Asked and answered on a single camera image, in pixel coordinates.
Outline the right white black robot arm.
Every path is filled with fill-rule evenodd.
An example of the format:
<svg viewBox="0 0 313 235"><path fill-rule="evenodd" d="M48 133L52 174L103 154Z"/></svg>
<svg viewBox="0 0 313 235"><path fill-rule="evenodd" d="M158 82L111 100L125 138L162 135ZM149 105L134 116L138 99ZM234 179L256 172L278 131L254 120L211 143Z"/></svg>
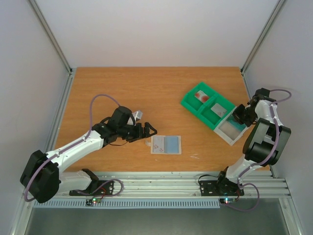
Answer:
<svg viewBox="0 0 313 235"><path fill-rule="evenodd" d="M219 195L236 193L243 188L243 179L254 170L274 165L279 160L291 135L291 129L285 127L277 113L277 104L286 101L270 97L272 91L260 88L247 103L238 106L232 116L239 124L254 126L243 146L243 156L233 165L221 171L216 181Z"/></svg>

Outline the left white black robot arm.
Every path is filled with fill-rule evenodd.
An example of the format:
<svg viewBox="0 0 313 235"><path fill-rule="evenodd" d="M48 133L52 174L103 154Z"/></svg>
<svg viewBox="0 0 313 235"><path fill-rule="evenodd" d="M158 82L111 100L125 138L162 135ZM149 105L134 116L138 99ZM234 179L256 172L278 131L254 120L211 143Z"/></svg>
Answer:
<svg viewBox="0 0 313 235"><path fill-rule="evenodd" d="M142 113L133 113L119 106L110 117L106 117L78 139L46 153L37 150L30 158L21 175L20 183L25 187L24 200L45 203L57 193L73 191L83 196L95 196L101 188L98 177L89 169L65 172L72 164L86 155L108 145L118 138L134 142L157 134L148 122L140 123Z"/></svg>

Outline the beige card holder wallet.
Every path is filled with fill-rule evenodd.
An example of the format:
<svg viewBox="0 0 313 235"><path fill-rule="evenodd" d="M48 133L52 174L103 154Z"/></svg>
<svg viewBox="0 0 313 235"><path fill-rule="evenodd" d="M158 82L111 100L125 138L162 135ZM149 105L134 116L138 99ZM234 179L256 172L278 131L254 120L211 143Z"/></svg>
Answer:
<svg viewBox="0 0 313 235"><path fill-rule="evenodd" d="M164 137L164 153L165 155L181 155L182 149L181 149L181 136L163 136ZM145 141L145 144L150 147L151 152L151 142L152 137L150 141Z"/></svg>

